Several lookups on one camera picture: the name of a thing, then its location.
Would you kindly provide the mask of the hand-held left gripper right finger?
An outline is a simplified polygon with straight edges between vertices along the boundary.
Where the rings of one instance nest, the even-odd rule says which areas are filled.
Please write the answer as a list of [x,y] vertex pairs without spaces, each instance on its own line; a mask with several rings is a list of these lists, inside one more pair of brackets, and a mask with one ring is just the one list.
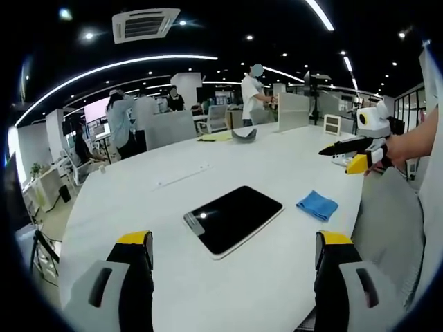
[[344,234],[316,233],[315,331],[391,331],[404,314],[395,286]]

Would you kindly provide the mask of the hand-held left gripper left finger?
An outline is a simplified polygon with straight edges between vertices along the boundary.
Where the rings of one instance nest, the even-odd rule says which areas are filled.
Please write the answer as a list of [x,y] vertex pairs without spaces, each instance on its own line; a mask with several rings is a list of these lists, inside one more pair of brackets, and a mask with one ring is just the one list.
[[74,331],[153,331],[152,271],[152,232],[123,235],[75,281],[65,318]]

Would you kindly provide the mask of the person's right hand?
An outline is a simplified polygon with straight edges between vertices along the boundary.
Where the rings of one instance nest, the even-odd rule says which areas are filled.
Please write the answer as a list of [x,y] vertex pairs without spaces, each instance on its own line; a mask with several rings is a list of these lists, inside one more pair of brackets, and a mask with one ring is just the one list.
[[386,146],[386,157],[390,159],[394,167],[403,173],[406,172],[406,161],[416,158],[416,154],[420,150],[420,147],[416,146],[415,140],[406,134],[389,137]]

